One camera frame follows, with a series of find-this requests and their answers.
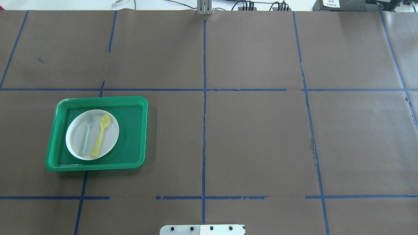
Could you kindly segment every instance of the label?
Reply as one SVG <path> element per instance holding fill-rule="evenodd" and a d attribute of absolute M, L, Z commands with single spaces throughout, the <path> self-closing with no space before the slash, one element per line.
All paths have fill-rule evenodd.
<path fill-rule="evenodd" d="M 322 0 L 325 7 L 339 8 L 339 0 Z"/>

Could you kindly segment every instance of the spoon handle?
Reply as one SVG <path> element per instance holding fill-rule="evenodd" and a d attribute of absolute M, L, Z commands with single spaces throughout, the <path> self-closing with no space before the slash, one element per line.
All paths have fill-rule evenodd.
<path fill-rule="evenodd" d="M 99 136 L 97 137 L 96 143 L 94 144 L 92 151 L 92 158 L 97 158 L 99 155 L 100 147 L 102 146 L 103 128 L 100 128 Z"/>

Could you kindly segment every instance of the clear fork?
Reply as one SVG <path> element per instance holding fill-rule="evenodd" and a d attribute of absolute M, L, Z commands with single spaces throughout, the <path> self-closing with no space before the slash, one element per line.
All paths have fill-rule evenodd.
<path fill-rule="evenodd" d="M 84 156 L 86 154 L 86 148 L 87 148 L 87 139 L 89 138 L 89 131 L 90 127 L 93 125 L 94 115 L 93 112 L 90 111 L 87 115 L 87 121 L 86 121 L 86 131 L 84 133 L 84 138 L 81 145 L 80 150 L 80 156 Z"/>

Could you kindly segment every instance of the green tray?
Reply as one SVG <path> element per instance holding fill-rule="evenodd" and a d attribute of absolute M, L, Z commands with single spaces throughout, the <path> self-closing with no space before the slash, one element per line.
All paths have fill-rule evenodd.
<path fill-rule="evenodd" d="M 68 151 L 65 134 L 81 113 L 101 109 L 110 112 L 119 124 L 119 138 L 113 149 L 101 158 L 80 160 Z M 87 171 L 131 169 L 145 160 L 148 102 L 142 96 L 65 99 L 55 108 L 46 152 L 45 166 L 50 171 Z"/>

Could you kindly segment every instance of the white metal plate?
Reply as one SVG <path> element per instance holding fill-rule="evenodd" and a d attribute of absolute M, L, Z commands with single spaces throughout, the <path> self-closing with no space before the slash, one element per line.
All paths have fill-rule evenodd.
<path fill-rule="evenodd" d="M 160 235 L 245 235 L 245 225 L 164 225 Z"/>

